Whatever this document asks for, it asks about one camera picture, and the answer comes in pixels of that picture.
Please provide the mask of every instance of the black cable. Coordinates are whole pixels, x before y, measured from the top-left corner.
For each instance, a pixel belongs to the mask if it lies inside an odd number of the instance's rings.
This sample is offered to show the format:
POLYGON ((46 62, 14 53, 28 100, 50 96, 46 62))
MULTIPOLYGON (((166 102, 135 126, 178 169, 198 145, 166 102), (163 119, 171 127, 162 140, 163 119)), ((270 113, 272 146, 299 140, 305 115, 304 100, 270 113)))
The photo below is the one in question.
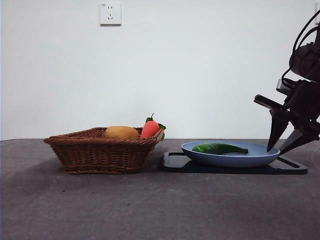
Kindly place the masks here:
POLYGON ((295 39, 294 45, 293 45, 293 49, 292 49, 292 61, 291 64, 289 65, 289 68, 287 71, 285 71, 281 77, 281 82, 284 86, 286 86, 287 88, 291 88, 290 84, 287 84, 284 80, 285 75, 292 69, 293 65, 294 65, 294 61, 295 61, 295 52, 296 52, 296 46, 297 43, 301 37, 301 35, 304 33, 304 31, 306 30, 306 28, 308 27, 308 25, 313 21, 313 19, 315 19, 315 17, 320 14, 320 10, 318 10, 310 19, 309 21, 304 25, 304 27, 302 28, 301 32, 299 33, 299 35, 297 36, 297 38, 295 39))
POLYGON ((307 37, 309 37, 310 34, 312 34, 313 32, 317 31, 318 29, 318 26, 315 26, 314 28, 310 29, 305 35, 304 37, 302 38, 301 42, 299 43, 298 45, 298 48, 297 50, 300 48, 301 44, 303 43, 304 40, 306 40, 307 37))

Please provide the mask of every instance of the basket rim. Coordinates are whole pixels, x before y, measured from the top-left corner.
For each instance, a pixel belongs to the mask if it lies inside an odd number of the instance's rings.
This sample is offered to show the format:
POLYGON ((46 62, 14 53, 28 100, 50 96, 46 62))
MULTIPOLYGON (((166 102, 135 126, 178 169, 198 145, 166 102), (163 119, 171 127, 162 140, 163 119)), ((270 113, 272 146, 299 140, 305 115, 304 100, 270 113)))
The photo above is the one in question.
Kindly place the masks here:
POLYGON ((82 131, 75 131, 71 133, 66 133, 66 134, 60 134, 60 135, 54 135, 45 138, 43 141, 47 144, 50 143, 61 143, 61 144, 66 144, 66 143, 72 143, 72 144, 137 144, 137 145, 144 145, 144 144, 156 144, 158 143, 163 134, 164 130, 159 128, 159 130, 150 137, 138 137, 134 139, 116 139, 116 138, 104 138, 104 137, 83 137, 83 136, 68 136, 72 134, 79 134, 83 132, 89 132, 89 131, 94 131, 94 130, 101 130, 101 129, 107 129, 107 127, 93 127, 90 129, 82 130, 82 131))

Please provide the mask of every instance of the gray tabletop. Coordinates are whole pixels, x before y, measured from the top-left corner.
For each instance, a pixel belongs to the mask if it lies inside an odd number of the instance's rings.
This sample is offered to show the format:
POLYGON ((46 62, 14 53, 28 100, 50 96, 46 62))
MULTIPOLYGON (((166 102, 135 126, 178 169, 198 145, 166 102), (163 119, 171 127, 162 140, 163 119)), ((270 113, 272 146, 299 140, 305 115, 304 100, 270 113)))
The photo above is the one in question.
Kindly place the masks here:
POLYGON ((165 139, 132 175, 69 175, 42 139, 2 141, 1 239, 320 239, 318 141, 285 154, 306 175, 159 169, 164 152, 197 140, 165 139))

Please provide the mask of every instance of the blue plate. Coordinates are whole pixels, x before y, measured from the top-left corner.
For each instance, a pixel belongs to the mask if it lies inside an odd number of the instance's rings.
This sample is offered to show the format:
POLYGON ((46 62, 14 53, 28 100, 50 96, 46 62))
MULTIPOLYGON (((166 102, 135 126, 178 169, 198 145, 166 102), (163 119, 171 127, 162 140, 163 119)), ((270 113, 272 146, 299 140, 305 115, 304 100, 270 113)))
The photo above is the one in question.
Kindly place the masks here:
POLYGON ((192 160, 206 165, 229 168, 254 168, 272 163, 280 154, 280 150, 272 148, 267 152, 267 146, 241 141, 194 141, 181 145, 182 151, 192 160), (192 151, 199 144, 221 143, 248 149, 247 154, 227 153, 222 155, 192 151))

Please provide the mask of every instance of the potato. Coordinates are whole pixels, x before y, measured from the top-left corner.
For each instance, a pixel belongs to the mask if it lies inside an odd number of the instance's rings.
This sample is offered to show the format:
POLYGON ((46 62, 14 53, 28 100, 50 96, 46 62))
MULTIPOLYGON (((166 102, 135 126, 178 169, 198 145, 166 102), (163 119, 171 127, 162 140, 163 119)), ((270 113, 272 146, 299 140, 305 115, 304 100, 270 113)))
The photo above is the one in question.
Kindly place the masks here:
POLYGON ((136 139, 139 137, 139 133, 133 127, 130 126, 110 126, 103 135, 109 139, 136 139))

